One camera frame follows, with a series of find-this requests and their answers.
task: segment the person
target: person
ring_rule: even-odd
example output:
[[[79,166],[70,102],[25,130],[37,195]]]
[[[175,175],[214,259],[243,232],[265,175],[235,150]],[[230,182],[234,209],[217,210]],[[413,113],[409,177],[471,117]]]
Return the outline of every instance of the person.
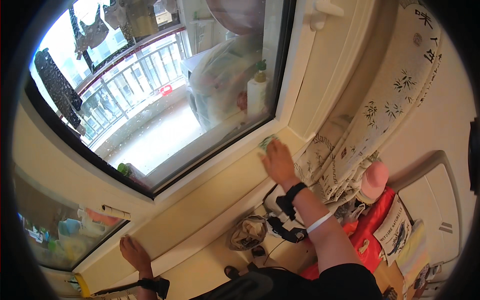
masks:
[[[285,193],[301,183],[295,175],[290,151],[280,141],[273,139],[261,160],[268,175]],[[192,300],[382,299],[375,277],[362,265],[347,235],[322,201],[308,188],[302,188],[295,194],[292,204],[315,247],[320,272],[318,279],[308,280],[278,267],[252,268]],[[139,279],[153,278],[150,257],[136,240],[122,238],[120,250],[139,271]],[[264,256],[262,250],[257,247],[253,252]],[[139,288],[137,299],[153,300],[156,294]]]

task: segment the window glass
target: window glass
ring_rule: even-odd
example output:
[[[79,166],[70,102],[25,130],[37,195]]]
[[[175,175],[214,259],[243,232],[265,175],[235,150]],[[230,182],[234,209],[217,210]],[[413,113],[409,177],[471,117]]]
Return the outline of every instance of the window glass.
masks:
[[[124,220],[72,203],[15,168],[18,217],[40,264],[71,270]]]
[[[284,2],[251,2],[78,0],[32,58],[40,101],[93,153],[157,192],[275,115]],[[179,12],[186,24],[165,31]],[[89,76],[89,64],[103,65]]]

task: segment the floral curtain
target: floral curtain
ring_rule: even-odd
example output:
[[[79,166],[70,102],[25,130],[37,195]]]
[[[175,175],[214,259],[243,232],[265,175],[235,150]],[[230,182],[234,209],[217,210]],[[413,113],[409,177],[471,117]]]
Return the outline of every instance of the floral curtain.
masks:
[[[365,169],[422,104],[442,59],[441,35],[424,6],[401,1],[392,39],[365,98],[340,99],[296,162],[297,175],[330,211],[355,196]]]

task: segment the balcony railing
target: balcony railing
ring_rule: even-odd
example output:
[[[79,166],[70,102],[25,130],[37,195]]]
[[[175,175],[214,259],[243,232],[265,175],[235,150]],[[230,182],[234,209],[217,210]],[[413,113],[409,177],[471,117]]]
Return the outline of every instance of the balcony railing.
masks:
[[[161,87],[180,79],[182,56],[178,34],[159,40],[127,57],[80,94],[84,144],[90,148],[113,124],[128,120],[129,112],[158,94]]]

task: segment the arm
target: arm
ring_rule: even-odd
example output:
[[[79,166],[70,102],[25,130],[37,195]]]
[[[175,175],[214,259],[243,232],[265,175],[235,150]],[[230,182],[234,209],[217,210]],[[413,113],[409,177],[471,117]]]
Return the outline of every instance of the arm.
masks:
[[[273,139],[268,144],[267,155],[262,157],[262,162],[268,175],[282,186],[285,193],[292,186],[300,183],[300,179],[295,176],[290,151],[280,141]],[[309,189],[298,192],[293,205],[307,228],[329,212],[322,201]],[[362,264],[335,217],[328,218],[308,236],[317,252],[320,273],[339,264]]]
[[[139,242],[129,236],[120,239],[120,252],[137,271],[138,280],[153,279],[150,256]],[[149,289],[138,287],[138,300],[156,300],[156,293]]]

